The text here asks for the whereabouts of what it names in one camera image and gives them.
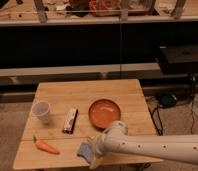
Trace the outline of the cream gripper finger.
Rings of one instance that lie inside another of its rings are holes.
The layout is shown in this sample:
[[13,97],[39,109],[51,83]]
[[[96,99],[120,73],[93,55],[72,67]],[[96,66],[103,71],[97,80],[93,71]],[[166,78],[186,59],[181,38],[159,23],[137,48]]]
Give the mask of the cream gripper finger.
[[94,155],[89,168],[96,169],[102,163],[102,160],[103,160],[103,158],[101,156]]
[[94,137],[87,137],[88,144],[92,145],[94,142]]

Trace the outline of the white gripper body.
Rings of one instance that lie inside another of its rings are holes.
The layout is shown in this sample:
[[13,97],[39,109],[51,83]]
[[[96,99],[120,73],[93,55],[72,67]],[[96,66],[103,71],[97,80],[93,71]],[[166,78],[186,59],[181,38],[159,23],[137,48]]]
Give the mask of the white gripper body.
[[91,146],[93,153],[96,156],[104,156],[106,154],[104,141],[105,141],[104,134],[100,134],[92,138]]

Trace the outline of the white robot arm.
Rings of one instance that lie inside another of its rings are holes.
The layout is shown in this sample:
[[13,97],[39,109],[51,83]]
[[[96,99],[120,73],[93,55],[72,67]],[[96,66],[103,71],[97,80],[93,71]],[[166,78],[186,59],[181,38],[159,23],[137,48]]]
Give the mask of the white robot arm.
[[89,139],[90,168],[97,168],[110,152],[198,165],[198,135],[129,136],[122,121],[112,122],[101,134]]

